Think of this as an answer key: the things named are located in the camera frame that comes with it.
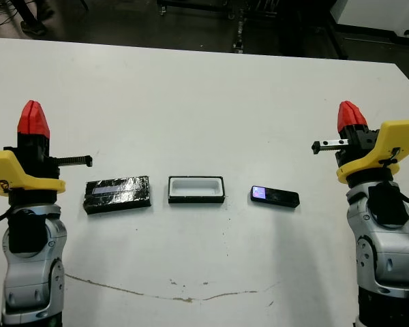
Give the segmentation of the left gripper, yellow mount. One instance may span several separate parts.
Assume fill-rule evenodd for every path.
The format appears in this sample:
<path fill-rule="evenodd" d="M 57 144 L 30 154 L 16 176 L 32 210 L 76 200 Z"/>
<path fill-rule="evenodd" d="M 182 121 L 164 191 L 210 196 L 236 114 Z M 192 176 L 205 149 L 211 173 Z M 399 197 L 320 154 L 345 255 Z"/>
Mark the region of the left gripper, yellow mount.
<path fill-rule="evenodd" d="M 39 102 L 29 100 L 22 109 L 17 126 L 17 146 L 23 146 L 30 136 L 33 109 L 33 135 L 50 144 L 50 129 Z M 0 151 L 0 196 L 10 204 L 54 204 L 57 195 L 65 191 L 65 181 L 59 178 L 61 166 L 92 166 L 92 156 L 49 157 L 39 151 L 21 152 L 15 148 Z"/>

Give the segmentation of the right gripper, yellow mount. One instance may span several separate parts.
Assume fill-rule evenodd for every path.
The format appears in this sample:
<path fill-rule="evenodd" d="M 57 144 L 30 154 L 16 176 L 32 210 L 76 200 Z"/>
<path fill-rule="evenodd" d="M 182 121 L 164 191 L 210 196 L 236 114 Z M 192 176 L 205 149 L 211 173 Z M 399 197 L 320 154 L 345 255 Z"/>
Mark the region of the right gripper, yellow mount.
<path fill-rule="evenodd" d="M 339 105 L 338 140 L 315 141 L 313 153 L 335 151 L 338 181 L 349 186 L 391 181 L 399 162 L 409 156 L 409 120 L 386 121 L 370 130 L 360 109 L 350 101 Z"/>

